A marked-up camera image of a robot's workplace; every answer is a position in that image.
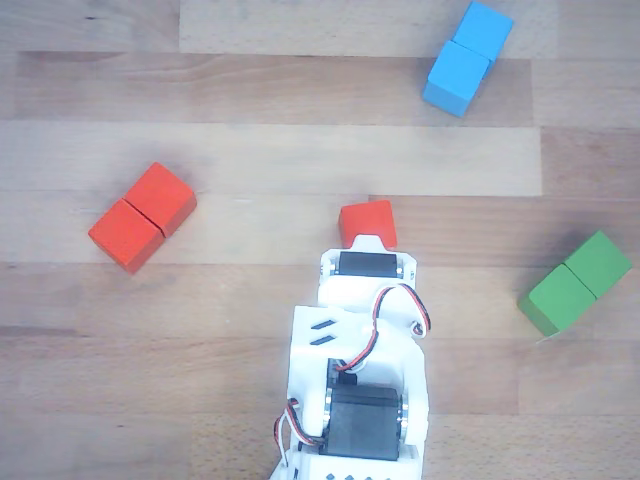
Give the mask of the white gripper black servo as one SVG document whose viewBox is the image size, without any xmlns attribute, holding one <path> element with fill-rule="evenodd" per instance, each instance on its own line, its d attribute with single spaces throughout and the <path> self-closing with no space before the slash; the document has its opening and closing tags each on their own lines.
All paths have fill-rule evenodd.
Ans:
<svg viewBox="0 0 640 480">
<path fill-rule="evenodd" d="M 417 261 L 387 250 L 377 235 L 357 235 L 349 249 L 330 249 L 321 257 L 317 303 L 370 313 L 382 295 L 379 316 L 422 338 L 431 319 L 416 291 Z"/>
</svg>

